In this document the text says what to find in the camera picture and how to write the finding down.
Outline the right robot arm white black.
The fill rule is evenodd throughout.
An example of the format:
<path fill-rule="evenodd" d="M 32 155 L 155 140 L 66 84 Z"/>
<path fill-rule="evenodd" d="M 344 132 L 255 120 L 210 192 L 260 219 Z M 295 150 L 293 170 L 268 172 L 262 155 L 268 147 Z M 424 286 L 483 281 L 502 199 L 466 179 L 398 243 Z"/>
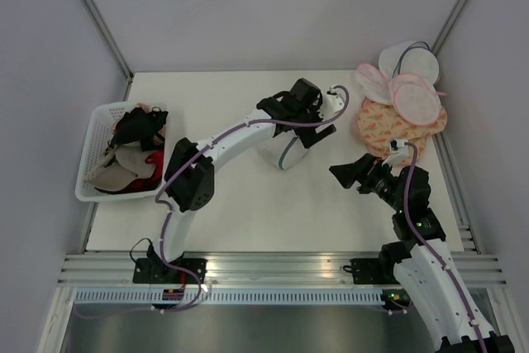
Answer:
<path fill-rule="evenodd" d="M 446 234 L 429 203 L 429 174 L 417 166 L 392 168 L 371 154 L 330 172 L 343 188 L 373 193 L 393 210 L 397 241 L 381 247 L 379 277 L 398 282 L 427 327 L 437 352 L 513 352 L 481 313 L 455 266 Z"/>

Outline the black bra in basket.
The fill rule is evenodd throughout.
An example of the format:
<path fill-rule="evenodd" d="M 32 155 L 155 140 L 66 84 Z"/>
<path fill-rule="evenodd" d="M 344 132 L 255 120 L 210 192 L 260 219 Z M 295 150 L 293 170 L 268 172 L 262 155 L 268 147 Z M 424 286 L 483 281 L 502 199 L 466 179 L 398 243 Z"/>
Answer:
<path fill-rule="evenodd" d="M 169 113 L 154 107 L 146 111 L 141 107 L 126 112 L 114 127 L 110 146 L 139 143 L 143 151 L 159 150 L 164 146 L 165 138 L 162 129 L 165 127 Z"/>

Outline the floral orange laundry bag lower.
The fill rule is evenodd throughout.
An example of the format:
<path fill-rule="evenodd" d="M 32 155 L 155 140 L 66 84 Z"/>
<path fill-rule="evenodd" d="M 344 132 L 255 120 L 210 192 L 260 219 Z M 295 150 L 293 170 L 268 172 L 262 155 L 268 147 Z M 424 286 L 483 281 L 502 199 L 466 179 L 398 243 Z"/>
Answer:
<path fill-rule="evenodd" d="M 385 165 L 405 166 L 413 160 L 419 160 L 427 147 L 426 138 L 406 140 L 392 138 L 383 141 L 380 145 L 367 144 L 368 152 L 383 160 Z"/>

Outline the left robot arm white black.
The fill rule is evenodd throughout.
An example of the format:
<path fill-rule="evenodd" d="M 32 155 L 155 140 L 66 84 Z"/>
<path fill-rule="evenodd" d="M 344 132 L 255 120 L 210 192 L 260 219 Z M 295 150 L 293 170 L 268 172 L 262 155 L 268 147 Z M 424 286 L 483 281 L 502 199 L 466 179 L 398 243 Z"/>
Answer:
<path fill-rule="evenodd" d="M 150 241 L 145 257 L 135 261 L 136 284 L 200 284 L 205 267 L 183 258 L 187 234 L 197 212 L 215 193 L 215 175 L 245 151 L 290 135 L 286 145 L 309 150 L 336 132 L 334 122 L 349 105 L 342 85 L 322 91 L 298 79 L 288 91 L 260 100 L 240 122 L 216 135 L 192 142 L 179 140 L 173 149 L 164 182 L 155 202 L 168 208 L 159 237 Z"/>

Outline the left arm base black plate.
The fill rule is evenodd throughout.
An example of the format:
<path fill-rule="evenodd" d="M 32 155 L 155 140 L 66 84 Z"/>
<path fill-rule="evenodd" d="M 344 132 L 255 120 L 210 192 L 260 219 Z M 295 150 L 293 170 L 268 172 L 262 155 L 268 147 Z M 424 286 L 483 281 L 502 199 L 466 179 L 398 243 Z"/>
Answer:
<path fill-rule="evenodd" d="M 172 266 L 184 268 L 194 273 L 203 282 L 207 273 L 207 261 L 203 258 L 181 258 Z M 197 284 L 197 280 L 187 272 L 168 267 L 159 258 L 136 260 L 132 277 L 133 284 Z"/>

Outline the white plastic basket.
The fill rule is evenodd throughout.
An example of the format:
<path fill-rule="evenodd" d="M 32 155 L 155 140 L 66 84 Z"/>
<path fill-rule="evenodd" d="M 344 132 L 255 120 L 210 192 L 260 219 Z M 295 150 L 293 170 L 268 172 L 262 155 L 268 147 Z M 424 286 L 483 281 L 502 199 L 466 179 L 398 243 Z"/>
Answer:
<path fill-rule="evenodd" d="M 164 104 L 148 105 L 144 103 L 128 102 L 109 103 L 96 107 L 93 110 L 88 124 L 88 131 L 83 146 L 83 153 L 81 157 L 78 178 L 75 188 L 75 195 L 78 200 L 82 202 L 115 201 L 118 199 L 144 198 L 149 196 L 155 196 L 157 194 L 157 191 L 163 184 L 162 180 L 160 182 L 160 186 L 156 190 L 125 194 L 102 193 L 83 181 L 88 172 L 93 170 L 95 167 L 98 167 L 98 163 L 100 161 L 106 163 L 106 158 L 112 157 L 112 155 L 117 151 L 117 149 L 120 149 L 122 147 L 125 147 L 127 149 L 141 149 L 139 143 L 121 145 L 114 148 L 110 146 L 110 140 L 112 139 L 114 127 L 116 126 L 117 122 L 124 116 L 126 112 L 129 112 L 135 107 L 141 107 L 147 112 L 152 110 L 154 107 L 159 107 L 162 111 L 167 111 L 167 107 Z M 169 116 L 167 118 L 165 127 L 161 131 L 164 135 L 165 141 L 166 127 L 168 125 Z M 165 147 L 166 144 L 164 142 L 164 146 L 159 150 L 162 150 L 164 152 Z"/>

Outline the white mesh bag blue zipper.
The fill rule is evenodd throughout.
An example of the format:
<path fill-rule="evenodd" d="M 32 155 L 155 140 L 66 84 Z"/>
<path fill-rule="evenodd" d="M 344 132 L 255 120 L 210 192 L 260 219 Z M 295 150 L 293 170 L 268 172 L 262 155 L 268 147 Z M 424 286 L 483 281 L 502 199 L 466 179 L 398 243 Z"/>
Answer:
<path fill-rule="evenodd" d="M 405 41 L 384 49 L 379 55 L 379 70 L 391 79 L 400 74 L 416 74 L 430 83 L 440 77 L 440 66 L 424 41 Z"/>

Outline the left aluminium frame post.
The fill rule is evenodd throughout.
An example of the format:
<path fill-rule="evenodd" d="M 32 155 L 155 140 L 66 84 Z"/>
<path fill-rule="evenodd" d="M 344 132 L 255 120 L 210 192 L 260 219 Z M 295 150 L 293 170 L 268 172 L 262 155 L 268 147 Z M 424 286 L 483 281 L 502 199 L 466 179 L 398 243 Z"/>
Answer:
<path fill-rule="evenodd" d="M 105 46 L 110 51 L 112 58 L 119 67 L 125 79 L 130 83 L 134 77 L 134 73 L 131 71 L 128 63 L 125 60 L 119 46 L 111 33 L 102 13 L 100 12 L 97 4 L 94 0 L 80 0 L 83 7 L 86 9 L 90 19 L 96 27 L 98 34 L 101 36 Z"/>

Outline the white mesh laundry bag blue trim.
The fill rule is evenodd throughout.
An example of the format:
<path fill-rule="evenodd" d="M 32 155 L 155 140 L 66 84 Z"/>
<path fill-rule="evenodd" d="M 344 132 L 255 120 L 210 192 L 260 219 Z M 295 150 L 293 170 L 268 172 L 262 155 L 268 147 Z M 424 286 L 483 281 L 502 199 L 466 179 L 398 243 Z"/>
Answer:
<path fill-rule="evenodd" d="M 313 114 L 298 115 L 292 119 L 292 122 L 302 124 L 325 122 L 325 124 L 321 126 L 333 124 L 332 122 L 329 122 L 329 120 L 323 121 L 320 118 L 319 110 Z M 303 147 L 301 140 L 294 133 L 294 127 L 279 125 L 279 128 L 283 129 L 280 134 L 271 140 L 256 146 L 256 150 L 259 155 L 273 166 L 281 170 L 286 170 L 300 162 L 312 147 L 310 149 L 305 149 Z"/>

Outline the pink trimmed mesh bag back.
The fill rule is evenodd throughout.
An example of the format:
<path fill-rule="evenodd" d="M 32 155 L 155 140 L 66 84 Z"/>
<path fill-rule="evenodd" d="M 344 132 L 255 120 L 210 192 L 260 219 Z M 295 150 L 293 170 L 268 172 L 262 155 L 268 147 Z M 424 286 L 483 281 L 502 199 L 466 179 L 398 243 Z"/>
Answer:
<path fill-rule="evenodd" d="M 373 102 L 392 105 L 388 80 L 371 64 L 359 64 L 355 70 L 355 81 L 364 95 Z"/>

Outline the floral orange laundry bag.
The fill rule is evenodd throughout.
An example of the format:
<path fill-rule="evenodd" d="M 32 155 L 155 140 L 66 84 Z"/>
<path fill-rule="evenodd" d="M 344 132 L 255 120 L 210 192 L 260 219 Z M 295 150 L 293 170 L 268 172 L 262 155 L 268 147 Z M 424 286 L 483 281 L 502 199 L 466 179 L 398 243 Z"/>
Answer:
<path fill-rule="evenodd" d="M 427 139 L 441 131 L 447 124 L 447 114 L 441 109 L 438 119 L 429 126 L 416 126 L 404 120 L 390 105 L 365 99 L 353 121 L 353 130 L 372 150 L 384 153 L 393 138 L 411 141 L 422 153 Z"/>
<path fill-rule="evenodd" d="M 413 160 L 419 160 L 427 147 L 426 138 L 406 140 L 392 138 L 383 141 L 380 145 L 367 144 L 368 152 L 383 160 L 385 165 L 405 166 Z"/>

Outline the aluminium rail front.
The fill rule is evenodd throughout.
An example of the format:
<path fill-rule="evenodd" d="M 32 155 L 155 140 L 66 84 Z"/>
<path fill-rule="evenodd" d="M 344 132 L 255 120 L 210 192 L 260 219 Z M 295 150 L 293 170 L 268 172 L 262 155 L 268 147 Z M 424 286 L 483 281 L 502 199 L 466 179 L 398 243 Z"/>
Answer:
<path fill-rule="evenodd" d="M 353 284 L 342 267 L 354 258 L 375 258 L 375 252 L 188 252 L 203 258 L 207 284 L 219 288 L 338 289 Z M 506 276 L 494 255 L 456 252 L 452 259 L 469 288 L 504 288 Z M 59 275 L 64 286 L 129 286 L 134 263 L 126 252 L 67 255 Z"/>

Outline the right arm base black plate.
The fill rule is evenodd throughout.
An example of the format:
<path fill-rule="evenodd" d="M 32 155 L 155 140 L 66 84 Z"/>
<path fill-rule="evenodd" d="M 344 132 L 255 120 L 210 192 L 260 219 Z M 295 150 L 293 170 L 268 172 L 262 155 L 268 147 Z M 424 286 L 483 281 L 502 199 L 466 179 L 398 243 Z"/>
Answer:
<path fill-rule="evenodd" d="M 398 281 L 385 270 L 375 258 L 354 258 L 350 260 L 352 279 L 355 285 L 393 285 Z"/>

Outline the floral orange laundry bag upper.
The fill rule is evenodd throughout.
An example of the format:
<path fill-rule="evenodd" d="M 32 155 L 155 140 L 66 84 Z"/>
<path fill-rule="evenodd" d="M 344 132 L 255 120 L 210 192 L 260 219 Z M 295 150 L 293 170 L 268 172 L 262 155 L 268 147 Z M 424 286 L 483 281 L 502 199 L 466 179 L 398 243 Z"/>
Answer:
<path fill-rule="evenodd" d="M 353 121 L 353 130 L 372 150 L 384 153 L 393 138 L 411 141 L 422 153 L 427 139 L 441 131 L 447 124 L 447 114 L 441 109 L 438 119 L 429 126 L 416 126 L 404 120 L 390 105 L 365 99 Z"/>

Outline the beige bra in basket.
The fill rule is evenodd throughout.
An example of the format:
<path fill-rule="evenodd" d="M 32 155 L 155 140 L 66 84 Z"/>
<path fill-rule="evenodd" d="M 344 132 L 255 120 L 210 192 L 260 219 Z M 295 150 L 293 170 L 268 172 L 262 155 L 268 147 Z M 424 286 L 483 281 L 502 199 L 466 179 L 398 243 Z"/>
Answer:
<path fill-rule="evenodd" d="M 155 167 L 147 165 L 145 160 L 154 152 L 138 148 L 117 149 L 112 157 L 106 158 L 106 163 L 100 161 L 98 167 L 88 172 L 83 181 L 102 193 L 125 194 L 123 190 L 133 180 L 149 178 L 153 174 Z"/>

